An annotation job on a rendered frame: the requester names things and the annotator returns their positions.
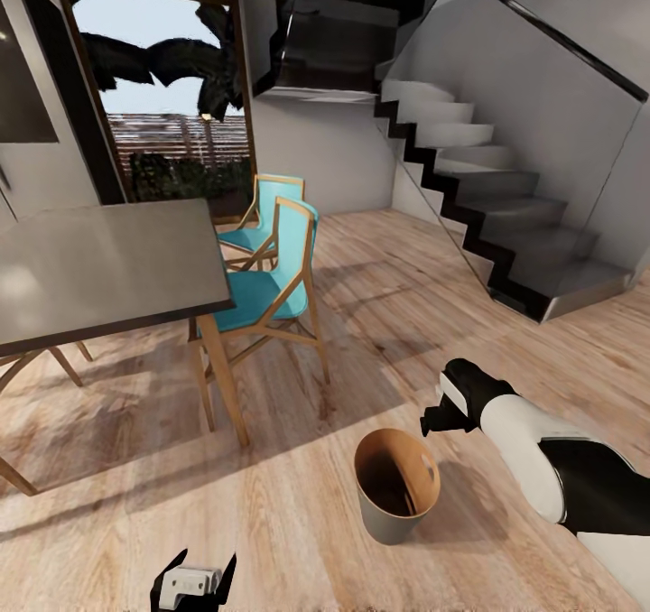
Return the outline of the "trash can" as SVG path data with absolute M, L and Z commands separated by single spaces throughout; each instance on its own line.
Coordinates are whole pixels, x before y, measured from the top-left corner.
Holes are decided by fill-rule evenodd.
M 433 481 L 422 456 L 431 462 Z M 437 461 L 410 432 L 384 427 L 357 445 L 353 463 L 367 533 L 384 545 L 397 546 L 437 501 Z

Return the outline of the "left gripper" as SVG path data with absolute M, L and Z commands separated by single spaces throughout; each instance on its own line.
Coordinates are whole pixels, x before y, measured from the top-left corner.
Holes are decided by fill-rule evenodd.
M 177 606 L 174 610 L 159 608 L 164 574 L 168 570 L 181 565 L 181 563 L 185 560 L 187 554 L 188 548 L 180 552 L 175 560 L 172 561 L 172 563 L 170 563 L 170 565 L 168 565 L 168 567 L 166 567 L 166 569 L 164 569 L 161 574 L 159 574 L 159 576 L 154 580 L 154 587 L 150 592 L 151 612 L 217 612 L 220 605 L 225 605 L 227 603 L 228 593 L 235 572 L 235 567 L 237 565 L 237 556 L 235 554 L 233 554 L 231 561 L 224 571 L 224 576 L 222 576 L 222 580 L 218 584 L 218 587 L 215 591 L 212 591 L 209 594 L 205 594 L 202 597 L 187 595 L 185 598 L 181 599 L 179 606 Z

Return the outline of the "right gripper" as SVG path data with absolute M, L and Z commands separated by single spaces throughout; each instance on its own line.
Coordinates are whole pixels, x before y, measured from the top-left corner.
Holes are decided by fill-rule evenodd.
M 465 413 L 462 415 L 451 413 L 440 400 L 440 405 L 427 407 L 424 417 L 421 417 L 422 435 L 426 438 L 429 431 L 455 431 L 460 429 L 472 430 L 477 427 L 476 422 L 469 420 Z

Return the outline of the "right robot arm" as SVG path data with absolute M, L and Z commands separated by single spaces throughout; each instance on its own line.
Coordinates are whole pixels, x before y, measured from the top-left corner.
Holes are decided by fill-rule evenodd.
M 440 380 L 440 405 L 425 409 L 422 435 L 478 426 L 538 516 L 567 528 L 650 612 L 650 479 L 597 435 L 468 360 L 451 361 Z

